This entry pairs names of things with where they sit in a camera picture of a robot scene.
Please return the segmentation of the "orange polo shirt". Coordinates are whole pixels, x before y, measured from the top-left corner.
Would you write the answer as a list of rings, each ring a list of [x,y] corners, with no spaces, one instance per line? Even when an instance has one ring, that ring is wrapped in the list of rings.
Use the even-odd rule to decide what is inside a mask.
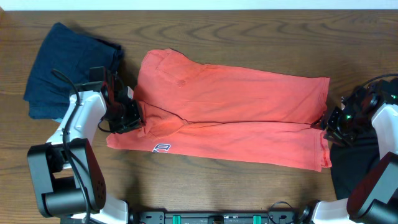
[[[151,50],[134,89],[144,123],[106,142],[114,149],[321,171],[331,166],[330,150],[312,124],[326,110],[329,82]]]

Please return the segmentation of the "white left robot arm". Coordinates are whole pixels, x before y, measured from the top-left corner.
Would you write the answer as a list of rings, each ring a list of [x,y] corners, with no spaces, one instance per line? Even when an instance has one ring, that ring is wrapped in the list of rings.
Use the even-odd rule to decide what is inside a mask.
[[[144,120],[133,90],[126,85],[118,90],[118,74],[104,67],[91,68],[90,81],[80,84],[59,70],[52,73],[72,90],[60,126],[45,144],[27,153],[39,212],[60,223],[132,223],[128,203],[107,192],[91,145],[103,121],[111,134],[141,127]]]

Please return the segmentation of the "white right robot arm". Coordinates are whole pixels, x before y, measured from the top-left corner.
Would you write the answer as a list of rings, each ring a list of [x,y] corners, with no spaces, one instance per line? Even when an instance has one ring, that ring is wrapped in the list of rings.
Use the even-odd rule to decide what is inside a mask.
[[[397,223],[397,74],[372,78],[357,86],[342,106],[325,112],[312,127],[348,149],[377,139],[378,155],[349,197],[317,201],[296,223]]]

